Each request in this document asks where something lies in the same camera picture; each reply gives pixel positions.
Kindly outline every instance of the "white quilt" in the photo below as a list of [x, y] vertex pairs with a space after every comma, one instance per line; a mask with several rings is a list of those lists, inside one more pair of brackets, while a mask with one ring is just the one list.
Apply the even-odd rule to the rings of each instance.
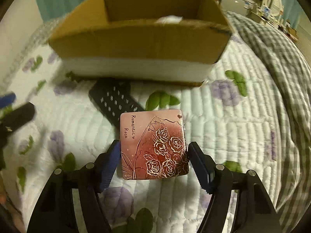
[[[246, 96], [226, 77], [227, 70], [245, 78]], [[17, 95], [13, 109], [29, 100], [37, 113], [32, 122], [10, 138], [4, 150], [5, 186], [21, 210], [26, 227], [57, 165], [67, 160], [70, 166], [75, 162], [73, 167], [79, 169], [94, 162], [113, 139], [118, 139], [118, 131], [89, 100], [88, 91], [94, 82], [70, 81], [65, 73], [62, 61], [44, 45], [25, 60], [9, 87]], [[135, 81], [131, 83], [131, 95], [143, 107], [156, 90], [164, 90], [179, 99], [178, 105], [165, 108], [181, 109], [187, 143], [196, 141], [216, 163], [237, 162], [233, 165], [240, 165], [243, 172], [254, 169], [275, 206], [280, 191], [281, 143], [270, 81], [259, 58], [234, 35], [203, 86], [190, 88]], [[103, 194], [101, 201], [106, 211], [112, 211], [108, 219], [113, 227], [126, 224], [128, 216], [135, 218], [140, 209], [147, 208], [153, 216], [152, 232], [159, 233], [196, 232], [210, 198], [200, 188], [192, 167], [186, 176], [139, 181], [124, 180], [117, 170], [109, 188], [111, 192], [105, 195], [112, 197], [111, 203], [107, 204], [109, 199]], [[231, 229], [234, 191], [232, 197], [223, 232]], [[124, 198], [122, 208], [118, 207], [121, 198]], [[86, 232], [78, 210], [80, 232]]]

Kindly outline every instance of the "cardboard box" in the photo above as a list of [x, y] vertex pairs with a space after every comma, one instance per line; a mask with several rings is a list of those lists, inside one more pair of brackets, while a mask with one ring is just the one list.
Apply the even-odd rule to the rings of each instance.
[[213, 0], [86, 0], [48, 43], [77, 75], [200, 83], [231, 34]]

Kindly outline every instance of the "gray plaid blanket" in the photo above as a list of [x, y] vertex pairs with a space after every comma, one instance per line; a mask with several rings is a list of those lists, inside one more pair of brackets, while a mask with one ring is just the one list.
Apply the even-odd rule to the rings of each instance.
[[232, 12], [227, 17], [273, 79], [282, 142], [282, 185], [276, 211], [283, 231], [290, 232], [311, 202], [311, 70], [284, 33]]

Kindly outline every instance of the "quilted bedspread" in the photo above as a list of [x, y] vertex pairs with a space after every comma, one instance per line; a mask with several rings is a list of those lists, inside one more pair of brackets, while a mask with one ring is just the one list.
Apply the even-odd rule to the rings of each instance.
[[[227, 17], [236, 33], [201, 87], [139, 81], [123, 85], [148, 110], [180, 109], [187, 144], [196, 141], [216, 163], [240, 172], [254, 169], [284, 232], [289, 231], [311, 200], [310, 68], [281, 32], [234, 13]], [[119, 137], [88, 98], [93, 84], [65, 71], [53, 50], [41, 45], [8, 87], [17, 99], [5, 113], [26, 101], [37, 112], [4, 149], [4, 183], [26, 227], [55, 168], [74, 170], [94, 162]], [[86, 232], [77, 191], [73, 194], [79, 230]], [[236, 196], [233, 191], [223, 232], [231, 229]], [[188, 175], [159, 180], [124, 180], [117, 170], [100, 194], [116, 232], [126, 232], [130, 220], [142, 218], [146, 233], [196, 232], [209, 200], [191, 165]]]

